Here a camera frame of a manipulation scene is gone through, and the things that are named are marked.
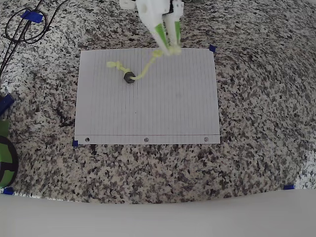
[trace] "robotic arm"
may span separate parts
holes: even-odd
[[[139,18],[164,54],[170,55],[172,50],[181,52],[180,18],[184,8],[181,0],[119,0],[119,4],[122,9],[137,7]]]

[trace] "speckled granite surface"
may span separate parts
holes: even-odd
[[[0,3],[0,32],[13,11]],[[45,0],[50,18],[57,3]],[[188,4],[183,46],[217,46],[220,145],[72,147],[81,49],[155,47],[118,0],[71,0],[51,31],[21,45],[1,79],[14,106],[17,195],[147,203],[316,188],[316,8],[300,0]],[[0,56],[8,46],[0,40]]]

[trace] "blue painter's tape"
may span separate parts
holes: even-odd
[[[78,146],[78,141],[73,141],[73,147],[77,147]]]
[[[7,195],[13,195],[13,193],[14,193],[14,190],[12,187],[6,188],[3,191],[3,194],[7,194]]]
[[[14,99],[10,94],[7,94],[1,101],[0,101],[0,116],[4,113],[4,111],[9,108],[14,103]]]
[[[291,190],[291,189],[295,189],[294,184],[291,185],[284,185],[283,190]]]
[[[209,45],[209,51],[212,51],[213,53],[215,53],[217,47],[213,46],[213,45]]]
[[[21,16],[23,19],[35,22],[35,23],[40,23],[43,20],[43,15],[34,12],[34,11],[26,11],[23,13]]]

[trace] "white wall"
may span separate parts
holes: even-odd
[[[315,236],[316,190],[181,204],[90,204],[0,195],[4,237]]]

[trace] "green object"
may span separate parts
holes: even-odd
[[[0,136],[0,188],[11,185],[18,171],[18,154],[6,137]]]
[[[0,180],[0,189],[5,188],[12,181],[14,176],[13,171],[5,170],[3,178]]]
[[[12,156],[11,156],[8,146],[1,143],[0,143],[0,162],[12,163]]]
[[[180,44],[180,36],[181,36],[180,21],[176,21],[175,24],[176,24],[177,41],[178,41],[178,44]]]
[[[160,38],[162,39],[164,45],[166,45],[166,47],[168,48],[166,35],[164,34],[164,30],[163,30],[163,25],[162,24],[157,25],[155,27],[155,30],[158,33],[158,35],[160,36]]]
[[[10,121],[9,120],[0,120],[0,136],[8,137],[8,135],[9,135],[9,126],[10,126]]]

